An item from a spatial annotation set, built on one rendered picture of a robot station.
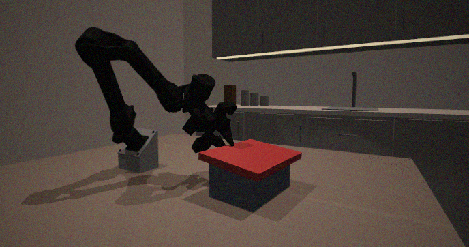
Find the red lid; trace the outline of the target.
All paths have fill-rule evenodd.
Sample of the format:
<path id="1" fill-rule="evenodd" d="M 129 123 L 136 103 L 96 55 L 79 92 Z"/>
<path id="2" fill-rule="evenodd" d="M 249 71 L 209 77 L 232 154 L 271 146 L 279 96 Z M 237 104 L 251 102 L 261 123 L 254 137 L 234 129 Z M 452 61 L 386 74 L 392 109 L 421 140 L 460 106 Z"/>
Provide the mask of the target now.
<path id="1" fill-rule="evenodd" d="M 301 159 L 302 152 L 253 139 L 198 153 L 198 159 L 259 182 Z"/>

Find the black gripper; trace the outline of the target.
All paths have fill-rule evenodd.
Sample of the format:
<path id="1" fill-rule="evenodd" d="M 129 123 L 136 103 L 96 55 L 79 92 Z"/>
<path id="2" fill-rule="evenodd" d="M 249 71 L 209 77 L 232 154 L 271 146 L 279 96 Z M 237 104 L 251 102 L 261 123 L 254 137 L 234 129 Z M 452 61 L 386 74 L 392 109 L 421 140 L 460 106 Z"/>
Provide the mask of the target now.
<path id="1" fill-rule="evenodd" d="M 199 110 L 206 113 L 210 119 L 204 120 L 200 125 L 200 132 L 205 132 L 201 137 L 196 138 L 192 144 L 194 153 L 206 151 L 211 145 L 222 147 L 226 144 L 220 135 L 215 136 L 213 133 L 217 130 L 227 141 L 230 146 L 234 146 L 232 132 L 230 128 L 231 120 L 226 117 L 226 113 L 233 115 L 237 106 L 233 102 L 220 102 L 214 110 L 207 105 L 201 105 Z"/>

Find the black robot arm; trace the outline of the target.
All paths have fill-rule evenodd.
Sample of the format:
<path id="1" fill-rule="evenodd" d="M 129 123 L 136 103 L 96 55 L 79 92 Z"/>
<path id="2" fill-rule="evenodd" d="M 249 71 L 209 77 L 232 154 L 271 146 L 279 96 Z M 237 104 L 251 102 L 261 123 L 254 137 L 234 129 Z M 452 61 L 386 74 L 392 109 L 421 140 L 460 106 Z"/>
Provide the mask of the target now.
<path id="1" fill-rule="evenodd" d="M 175 113 L 183 108 L 183 113 L 189 112 L 191 117 L 182 129 L 190 136 L 195 131 L 200 132 L 201 123 L 210 119 L 198 107 L 205 104 L 215 86 L 211 76 L 193 74 L 190 84 L 176 86 L 163 77 L 137 43 L 97 27 L 86 29 L 77 39 L 75 49 L 93 70 L 106 99 L 110 110 L 110 127 L 114 132 L 112 142 L 124 142 L 126 150 L 139 152 L 148 136 L 143 136 L 135 129 L 134 105 L 128 106 L 124 102 L 110 61 L 126 61 L 130 64 L 154 90 L 165 111 Z"/>

